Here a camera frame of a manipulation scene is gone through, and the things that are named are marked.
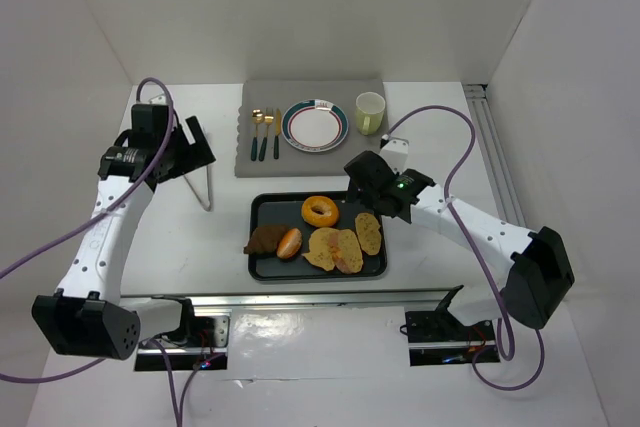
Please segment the silver metal tongs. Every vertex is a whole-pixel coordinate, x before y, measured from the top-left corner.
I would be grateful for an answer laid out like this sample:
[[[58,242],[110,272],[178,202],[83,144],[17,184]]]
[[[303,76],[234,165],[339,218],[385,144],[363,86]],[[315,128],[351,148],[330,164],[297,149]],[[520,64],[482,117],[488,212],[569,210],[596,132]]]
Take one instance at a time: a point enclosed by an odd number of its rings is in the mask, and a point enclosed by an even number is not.
[[[196,172],[196,176],[191,174],[183,177],[190,192],[198,202],[204,212],[211,213],[213,211],[213,188],[211,177],[211,166],[207,165]]]

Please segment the orange glazed bagel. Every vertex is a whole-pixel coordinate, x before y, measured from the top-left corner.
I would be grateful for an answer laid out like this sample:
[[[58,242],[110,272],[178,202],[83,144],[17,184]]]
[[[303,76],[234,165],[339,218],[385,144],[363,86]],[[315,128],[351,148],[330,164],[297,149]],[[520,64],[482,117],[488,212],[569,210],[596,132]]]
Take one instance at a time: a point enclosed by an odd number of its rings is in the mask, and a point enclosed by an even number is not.
[[[313,227],[333,227],[339,220],[340,211],[329,197],[311,196],[303,202],[301,216]]]

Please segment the toasted bread slice with ham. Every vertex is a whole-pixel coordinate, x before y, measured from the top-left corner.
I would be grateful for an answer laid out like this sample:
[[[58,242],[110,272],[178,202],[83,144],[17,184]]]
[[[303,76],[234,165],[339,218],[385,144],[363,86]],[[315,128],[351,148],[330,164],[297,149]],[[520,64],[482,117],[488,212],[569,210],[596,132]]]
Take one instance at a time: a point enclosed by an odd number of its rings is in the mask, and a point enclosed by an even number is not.
[[[336,230],[328,237],[328,245],[336,268],[343,274],[357,274],[363,268],[363,256],[356,233]]]

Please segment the large toasted bread slice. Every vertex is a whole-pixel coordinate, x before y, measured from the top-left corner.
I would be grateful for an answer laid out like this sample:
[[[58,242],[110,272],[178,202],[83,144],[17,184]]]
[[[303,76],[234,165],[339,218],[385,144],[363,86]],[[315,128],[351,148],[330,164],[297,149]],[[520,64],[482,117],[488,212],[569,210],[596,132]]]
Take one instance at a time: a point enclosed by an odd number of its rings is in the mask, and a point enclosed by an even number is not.
[[[316,229],[309,238],[308,251],[302,257],[314,267],[332,271],[335,268],[333,241],[337,239],[337,234],[338,230],[334,228]]]

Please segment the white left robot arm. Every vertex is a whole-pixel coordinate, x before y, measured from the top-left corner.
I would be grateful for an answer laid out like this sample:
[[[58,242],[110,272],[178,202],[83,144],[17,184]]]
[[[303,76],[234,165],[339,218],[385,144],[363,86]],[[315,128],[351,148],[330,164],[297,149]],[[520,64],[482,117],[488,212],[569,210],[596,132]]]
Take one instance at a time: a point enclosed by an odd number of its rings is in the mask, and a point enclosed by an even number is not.
[[[169,119],[166,105],[132,107],[131,127],[101,158],[92,226],[55,292],[32,305],[34,321],[59,355],[126,360],[147,339],[192,335],[190,300],[121,299],[126,260],[156,187],[215,160],[196,117],[172,127]]]

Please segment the oval toasted bread slice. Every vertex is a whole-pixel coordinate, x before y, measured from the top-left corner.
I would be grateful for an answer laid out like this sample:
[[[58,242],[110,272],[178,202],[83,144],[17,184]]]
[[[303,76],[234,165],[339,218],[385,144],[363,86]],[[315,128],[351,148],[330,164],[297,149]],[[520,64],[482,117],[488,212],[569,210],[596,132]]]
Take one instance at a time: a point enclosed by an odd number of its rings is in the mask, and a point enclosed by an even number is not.
[[[359,213],[355,218],[356,235],[367,255],[378,255],[382,246],[381,224],[373,214]]]

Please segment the small golden bread roll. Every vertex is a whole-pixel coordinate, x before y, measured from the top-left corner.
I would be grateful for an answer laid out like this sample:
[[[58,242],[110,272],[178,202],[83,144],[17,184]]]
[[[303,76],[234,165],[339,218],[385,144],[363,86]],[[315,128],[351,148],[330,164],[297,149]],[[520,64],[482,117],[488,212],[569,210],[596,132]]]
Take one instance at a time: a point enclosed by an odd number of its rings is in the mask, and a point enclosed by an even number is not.
[[[293,257],[301,248],[303,236],[298,228],[292,228],[279,242],[276,255],[281,260],[287,260]]]

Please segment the black serving tray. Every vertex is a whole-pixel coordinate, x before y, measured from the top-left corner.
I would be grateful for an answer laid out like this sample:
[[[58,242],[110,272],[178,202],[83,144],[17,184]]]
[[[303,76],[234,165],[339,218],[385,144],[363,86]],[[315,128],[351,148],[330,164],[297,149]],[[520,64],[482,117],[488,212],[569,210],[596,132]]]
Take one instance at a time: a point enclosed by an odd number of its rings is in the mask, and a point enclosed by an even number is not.
[[[250,275],[262,282],[315,282],[320,280],[364,280],[381,276],[387,269],[386,247],[376,254],[360,251],[356,218],[370,214],[381,216],[359,202],[349,202],[341,191],[324,194],[337,204],[337,223],[328,228],[314,227],[302,216],[302,205],[311,197],[310,192],[268,193],[254,198],[251,203],[250,229],[264,225],[283,224],[301,232],[301,247],[287,259],[274,252],[248,256]]]

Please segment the pale green mug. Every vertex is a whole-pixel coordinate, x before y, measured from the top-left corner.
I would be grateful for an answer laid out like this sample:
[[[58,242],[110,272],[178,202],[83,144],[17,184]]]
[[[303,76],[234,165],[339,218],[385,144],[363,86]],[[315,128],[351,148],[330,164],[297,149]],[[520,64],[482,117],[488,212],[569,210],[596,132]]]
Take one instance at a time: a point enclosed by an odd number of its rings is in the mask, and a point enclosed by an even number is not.
[[[356,98],[356,128],[365,136],[376,133],[384,120],[386,100],[375,92],[364,92]]]

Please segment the white plate with green rim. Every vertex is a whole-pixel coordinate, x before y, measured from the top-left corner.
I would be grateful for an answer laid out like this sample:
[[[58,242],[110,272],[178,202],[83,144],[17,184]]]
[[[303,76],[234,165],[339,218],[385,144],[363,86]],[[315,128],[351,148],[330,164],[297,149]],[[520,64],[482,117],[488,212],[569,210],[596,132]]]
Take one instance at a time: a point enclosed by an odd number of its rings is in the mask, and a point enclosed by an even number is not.
[[[349,121],[336,104],[310,99],[291,106],[281,120],[281,134],[294,149],[307,153],[330,151],[347,137]]]

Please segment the grey placemat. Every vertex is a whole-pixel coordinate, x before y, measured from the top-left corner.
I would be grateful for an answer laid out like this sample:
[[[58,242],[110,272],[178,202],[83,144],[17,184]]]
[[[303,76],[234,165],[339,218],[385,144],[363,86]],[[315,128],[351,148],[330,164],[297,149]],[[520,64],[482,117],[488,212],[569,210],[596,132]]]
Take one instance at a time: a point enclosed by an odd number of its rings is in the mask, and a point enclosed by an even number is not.
[[[242,88],[242,102],[238,109],[237,149],[234,173],[238,178],[341,176],[344,165],[365,150],[376,151],[380,137],[388,128],[384,120],[373,135],[363,136],[356,127],[356,98],[365,92],[385,94],[380,79],[358,80],[250,80]],[[252,112],[271,108],[285,114],[295,104],[320,99],[336,104],[349,122],[348,132],[335,148],[326,152],[303,152],[291,146],[285,135],[279,136],[279,157],[273,157],[274,127],[262,127],[269,133],[267,152],[263,161],[251,159],[255,124]]]

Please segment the dark brown croissant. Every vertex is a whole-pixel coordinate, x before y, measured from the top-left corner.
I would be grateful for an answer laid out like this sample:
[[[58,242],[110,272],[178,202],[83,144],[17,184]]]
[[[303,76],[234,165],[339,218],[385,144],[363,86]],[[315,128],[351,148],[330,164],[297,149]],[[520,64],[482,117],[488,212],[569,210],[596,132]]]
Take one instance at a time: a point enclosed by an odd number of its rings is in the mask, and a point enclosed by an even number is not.
[[[273,254],[290,227],[285,224],[266,224],[258,226],[252,232],[247,245],[243,248],[246,255]]]

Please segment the aluminium side rail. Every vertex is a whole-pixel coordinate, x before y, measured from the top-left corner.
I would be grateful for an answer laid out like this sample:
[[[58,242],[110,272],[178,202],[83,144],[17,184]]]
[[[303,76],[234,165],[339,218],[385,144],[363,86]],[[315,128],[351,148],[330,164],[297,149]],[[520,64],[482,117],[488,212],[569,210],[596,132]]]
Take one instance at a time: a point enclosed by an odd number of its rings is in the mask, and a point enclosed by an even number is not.
[[[526,221],[490,111],[486,86],[464,84],[463,90],[500,217],[511,224],[525,227]]]

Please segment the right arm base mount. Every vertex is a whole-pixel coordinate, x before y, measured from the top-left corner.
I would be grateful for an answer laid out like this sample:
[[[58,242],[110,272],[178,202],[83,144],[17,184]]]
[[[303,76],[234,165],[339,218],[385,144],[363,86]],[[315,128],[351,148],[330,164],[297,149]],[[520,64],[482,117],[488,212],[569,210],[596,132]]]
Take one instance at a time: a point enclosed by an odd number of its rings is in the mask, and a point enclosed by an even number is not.
[[[490,321],[467,327],[446,312],[407,311],[399,332],[408,341],[412,367],[470,364],[478,352],[479,363],[500,362]]]

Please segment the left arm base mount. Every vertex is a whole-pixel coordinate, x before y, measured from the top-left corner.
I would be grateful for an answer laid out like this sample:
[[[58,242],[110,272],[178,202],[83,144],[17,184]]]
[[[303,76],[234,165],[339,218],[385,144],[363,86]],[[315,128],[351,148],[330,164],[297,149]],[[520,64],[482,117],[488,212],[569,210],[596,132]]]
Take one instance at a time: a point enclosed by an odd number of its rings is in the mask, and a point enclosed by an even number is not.
[[[157,341],[164,347],[171,369],[187,372],[197,367],[204,371],[223,371],[228,366],[230,316],[214,313],[195,317],[190,331],[163,334]]]

